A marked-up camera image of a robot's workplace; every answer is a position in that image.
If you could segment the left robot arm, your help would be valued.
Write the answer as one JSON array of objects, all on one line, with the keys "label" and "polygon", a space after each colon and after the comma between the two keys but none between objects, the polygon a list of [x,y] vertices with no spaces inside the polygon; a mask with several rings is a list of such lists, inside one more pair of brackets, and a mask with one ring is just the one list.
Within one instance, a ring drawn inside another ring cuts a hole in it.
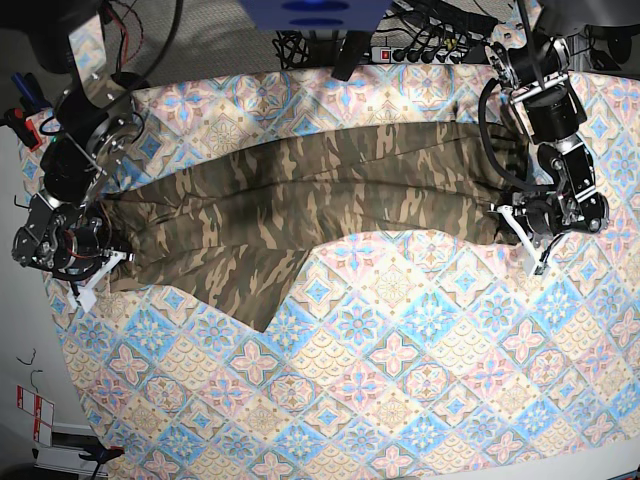
[{"label": "left robot arm", "polygon": [[[587,115],[569,77],[571,54],[560,33],[532,25],[524,2],[518,12],[526,35],[520,48],[495,42],[486,49],[496,75],[484,86],[478,105],[481,141],[490,165],[515,189],[510,203],[491,205],[515,232],[528,256],[524,270],[543,277],[551,253],[570,232],[597,234],[608,227],[609,203],[596,187],[594,161],[578,131]],[[495,88],[519,129],[536,146],[538,164],[548,184],[531,183],[502,166],[495,155],[486,120],[487,101]]]}]

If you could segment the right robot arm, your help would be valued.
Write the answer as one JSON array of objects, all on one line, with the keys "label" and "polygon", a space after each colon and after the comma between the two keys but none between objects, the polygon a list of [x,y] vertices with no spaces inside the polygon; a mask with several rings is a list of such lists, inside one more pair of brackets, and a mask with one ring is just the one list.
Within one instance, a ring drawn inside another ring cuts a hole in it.
[{"label": "right robot arm", "polygon": [[46,71],[71,77],[53,108],[57,130],[35,128],[20,110],[7,111],[1,120],[32,151],[49,142],[42,157],[42,186],[26,207],[28,217],[16,232],[12,257],[68,283],[71,307],[84,311],[96,302],[96,284],[119,263],[134,259],[100,196],[145,128],[132,94],[147,76],[121,84],[109,73],[106,19],[123,22],[106,1],[1,4],[2,28],[25,34]]}]

